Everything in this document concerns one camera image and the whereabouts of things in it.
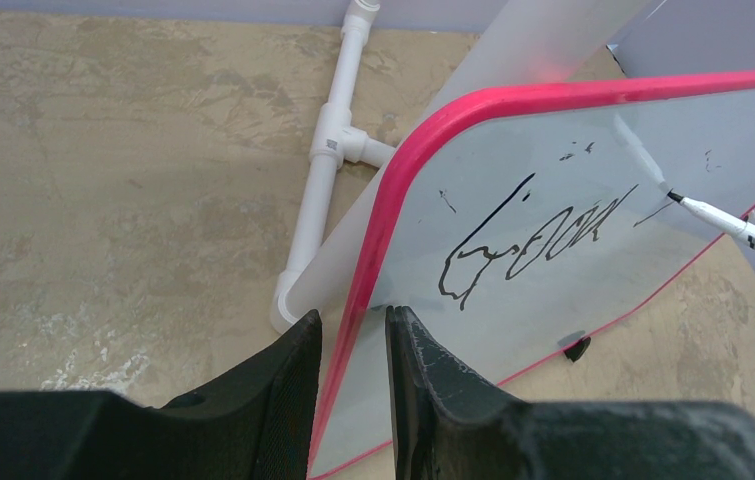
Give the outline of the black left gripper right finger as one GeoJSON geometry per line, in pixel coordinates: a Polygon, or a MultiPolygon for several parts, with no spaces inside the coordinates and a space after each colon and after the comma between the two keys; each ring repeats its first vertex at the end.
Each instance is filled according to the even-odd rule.
{"type": "Polygon", "coordinates": [[[385,334],[399,479],[755,479],[755,418],[711,401],[527,402],[414,311],[385,334]]]}

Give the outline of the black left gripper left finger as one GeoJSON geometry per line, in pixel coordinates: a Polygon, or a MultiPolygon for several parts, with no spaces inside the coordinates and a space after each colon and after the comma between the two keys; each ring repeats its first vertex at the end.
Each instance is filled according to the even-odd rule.
{"type": "Polygon", "coordinates": [[[0,479],[303,479],[322,321],[166,405],[111,391],[0,392],[0,479]]]}

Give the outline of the black white marker pen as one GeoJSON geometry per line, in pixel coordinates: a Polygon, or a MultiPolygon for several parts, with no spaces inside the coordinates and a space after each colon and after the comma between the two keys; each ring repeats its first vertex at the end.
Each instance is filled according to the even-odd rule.
{"type": "Polygon", "coordinates": [[[755,251],[755,225],[753,223],[730,215],[706,202],[694,200],[673,191],[669,191],[667,197],[681,205],[694,217],[755,251]]]}

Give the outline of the pink-framed whiteboard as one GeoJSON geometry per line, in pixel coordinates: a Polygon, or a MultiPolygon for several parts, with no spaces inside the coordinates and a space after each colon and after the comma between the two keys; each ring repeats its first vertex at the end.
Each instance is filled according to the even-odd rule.
{"type": "Polygon", "coordinates": [[[669,191],[755,208],[755,71],[487,88],[431,115],[378,181],[310,477],[390,441],[388,307],[508,381],[637,311],[715,243],[669,191]]]}

